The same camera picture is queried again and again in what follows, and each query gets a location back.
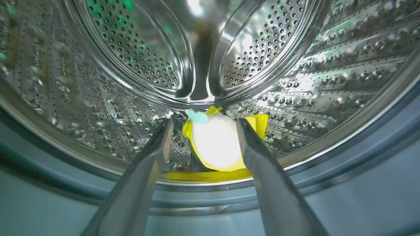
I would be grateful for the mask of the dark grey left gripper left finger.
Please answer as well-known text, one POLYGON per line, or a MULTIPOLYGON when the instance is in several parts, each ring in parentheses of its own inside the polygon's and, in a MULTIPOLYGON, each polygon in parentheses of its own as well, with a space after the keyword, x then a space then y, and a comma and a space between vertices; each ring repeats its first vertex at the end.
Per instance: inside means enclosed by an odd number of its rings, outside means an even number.
POLYGON ((174 123, 164 120, 126 169, 83 236, 143 236, 158 176, 171 148, 174 123))

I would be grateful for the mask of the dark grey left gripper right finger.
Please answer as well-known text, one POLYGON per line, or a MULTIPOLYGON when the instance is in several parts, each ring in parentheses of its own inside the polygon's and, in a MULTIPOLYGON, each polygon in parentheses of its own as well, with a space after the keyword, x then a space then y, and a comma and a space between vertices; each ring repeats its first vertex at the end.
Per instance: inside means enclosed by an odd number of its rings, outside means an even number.
POLYGON ((237 120, 243 162, 252 174, 267 236, 327 236, 305 198, 250 123, 237 120))

